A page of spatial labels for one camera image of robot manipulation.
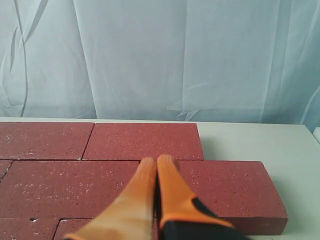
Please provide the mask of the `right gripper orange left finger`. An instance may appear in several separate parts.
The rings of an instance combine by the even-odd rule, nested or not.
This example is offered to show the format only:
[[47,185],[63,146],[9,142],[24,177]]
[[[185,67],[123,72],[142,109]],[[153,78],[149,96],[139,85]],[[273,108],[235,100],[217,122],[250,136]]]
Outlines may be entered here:
[[65,240],[151,240],[157,163],[144,157],[120,195],[97,217]]

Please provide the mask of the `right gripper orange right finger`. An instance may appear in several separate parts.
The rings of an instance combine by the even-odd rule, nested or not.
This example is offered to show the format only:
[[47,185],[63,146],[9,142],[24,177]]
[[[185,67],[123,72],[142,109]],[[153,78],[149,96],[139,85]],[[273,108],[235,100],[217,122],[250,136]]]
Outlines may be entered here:
[[232,223],[213,213],[188,186],[175,159],[157,159],[158,238],[160,240],[248,240]]

